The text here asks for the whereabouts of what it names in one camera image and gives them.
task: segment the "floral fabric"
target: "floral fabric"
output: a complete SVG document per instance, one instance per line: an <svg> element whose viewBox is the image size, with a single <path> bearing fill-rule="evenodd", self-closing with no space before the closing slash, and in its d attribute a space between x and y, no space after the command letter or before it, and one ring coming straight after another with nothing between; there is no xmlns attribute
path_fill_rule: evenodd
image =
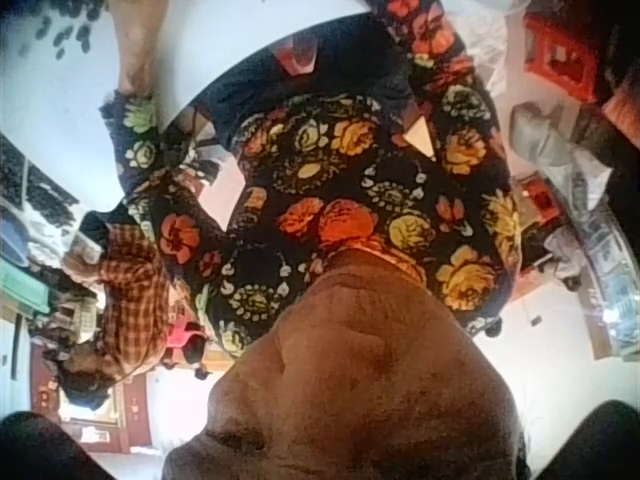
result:
<svg viewBox="0 0 640 480"><path fill-rule="evenodd" d="M366 91L290 98L236 132L247 188L224 232L167 171L152 100L116 97L130 211L232 356L345 249L402 268L470 334L510 296L520 231L492 102L438 2L370 3L412 62L433 157L399 138L403 116Z"/></svg>

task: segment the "plaid shirt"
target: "plaid shirt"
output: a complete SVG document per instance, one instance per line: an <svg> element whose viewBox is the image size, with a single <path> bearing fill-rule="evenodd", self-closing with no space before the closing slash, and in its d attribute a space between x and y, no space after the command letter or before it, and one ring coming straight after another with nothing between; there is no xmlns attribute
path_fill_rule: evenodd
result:
<svg viewBox="0 0 640 480"><path fill-rule="evenodd" d="M169 280L138 225L109 225L100 279L107 304L99 343L124 375L143 373L160 361L166 347Z"/></svg>

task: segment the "floral dress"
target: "floral dress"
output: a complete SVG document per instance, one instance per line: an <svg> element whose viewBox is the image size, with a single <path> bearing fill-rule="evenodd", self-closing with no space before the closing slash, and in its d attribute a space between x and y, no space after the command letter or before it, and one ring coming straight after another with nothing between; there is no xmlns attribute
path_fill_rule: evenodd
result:
<svg viewBox="0 0 640 480"><path fill-rule="evenodd" d="M409 117L432 151L366 91L295 96L235 133L247 186L226 231L166 166L153 100L116 95L130 213L234 357L347 249L403 269L471 335L511 294L520 229L491 99L438 2L370 3L411 60Z"/></svg>

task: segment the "man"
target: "man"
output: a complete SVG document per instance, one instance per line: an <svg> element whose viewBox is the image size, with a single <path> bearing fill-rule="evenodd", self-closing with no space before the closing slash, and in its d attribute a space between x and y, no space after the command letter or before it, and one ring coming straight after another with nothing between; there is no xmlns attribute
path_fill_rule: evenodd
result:
<svg viewBox="0 0 640 480"><path fill-rule="evenodd" d="M63 269L79 283L102 284L106 307L98 334L55 363L69 401L95 410L115 383L146 372L162 358L169 280L155 247L122 205L106 215L90 212L80 230L102 244L104 254L92 265L68 253Z"/></svg>

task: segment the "woman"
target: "woman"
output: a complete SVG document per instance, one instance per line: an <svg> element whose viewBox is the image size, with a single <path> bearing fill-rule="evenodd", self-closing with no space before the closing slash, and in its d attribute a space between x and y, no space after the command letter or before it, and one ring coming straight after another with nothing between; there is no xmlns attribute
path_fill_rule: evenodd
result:
<svg viewBox="0 0 640 480"><path fill-rule="evenodd" d="M496 114L439 3L370 4L380 23L327 27L316 73L259 54L197 99L247 179L225 232L158 141L166 0L112 2L130 212L238 358L167 478L515 475L513 399L468 335L498 318L520 262Z"/></svg>

